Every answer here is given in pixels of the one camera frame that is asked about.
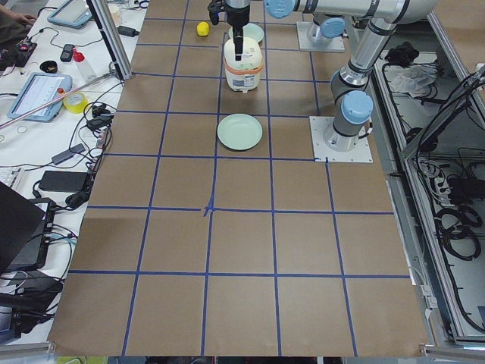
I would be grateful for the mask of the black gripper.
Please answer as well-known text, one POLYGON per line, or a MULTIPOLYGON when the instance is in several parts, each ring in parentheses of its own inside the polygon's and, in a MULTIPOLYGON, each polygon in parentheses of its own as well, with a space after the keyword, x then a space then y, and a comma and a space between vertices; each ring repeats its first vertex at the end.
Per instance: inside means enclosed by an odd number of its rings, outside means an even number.
POLYGON ((235 60, 240 61, 243 55, 243 27, 249 22, 249 0, 226 0, 228 23, 233 27, 233 44, 235 60))

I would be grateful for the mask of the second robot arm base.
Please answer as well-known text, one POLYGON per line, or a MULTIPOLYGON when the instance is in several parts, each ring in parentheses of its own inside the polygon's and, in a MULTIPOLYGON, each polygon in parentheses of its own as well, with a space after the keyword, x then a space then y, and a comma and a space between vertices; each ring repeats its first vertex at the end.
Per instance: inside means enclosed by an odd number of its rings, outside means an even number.
POLYGON ((345 21, 340 16, 329 16, 323 13, 313 14, 313 25, 309 30, 309 39, 314 44, 323 44, 326 41, 343 35, 345 21))

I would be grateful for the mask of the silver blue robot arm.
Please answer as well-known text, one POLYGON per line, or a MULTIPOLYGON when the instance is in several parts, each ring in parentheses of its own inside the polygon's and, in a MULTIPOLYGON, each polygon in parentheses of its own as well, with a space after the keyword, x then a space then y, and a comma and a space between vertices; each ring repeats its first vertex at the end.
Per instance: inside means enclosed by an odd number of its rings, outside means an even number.
POLYGON ((335 99, 344 92, 360 89, 368 84, 368 75, 399 24, 414 23, 426 17, 437 5, 436 1, 265 1, 270 16, 282 19, 293 12, 360 17, 368 20, 364 34, 348 64, 331 81, 335 99))

